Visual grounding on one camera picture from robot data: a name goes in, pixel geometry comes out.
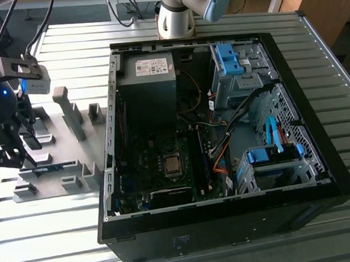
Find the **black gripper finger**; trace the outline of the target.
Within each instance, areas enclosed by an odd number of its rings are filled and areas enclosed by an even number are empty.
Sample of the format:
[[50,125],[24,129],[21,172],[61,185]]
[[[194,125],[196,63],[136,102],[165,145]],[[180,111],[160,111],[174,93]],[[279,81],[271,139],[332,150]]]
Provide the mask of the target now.
[[13,145],[0,145],[0,167],[36,168],[36,162],[25,150],[22,140],[19,140]]
[[41,143],[36,138],[36,133],[33,125],[36,122],[35,113],[32,109],[31,102],[27,94],[22,90],[14,91],[17,96],[18,108],[17,108],[17,119],[21,123],[19,129],[20,135],[23,137],[28,147],[35,151],[42,149]]

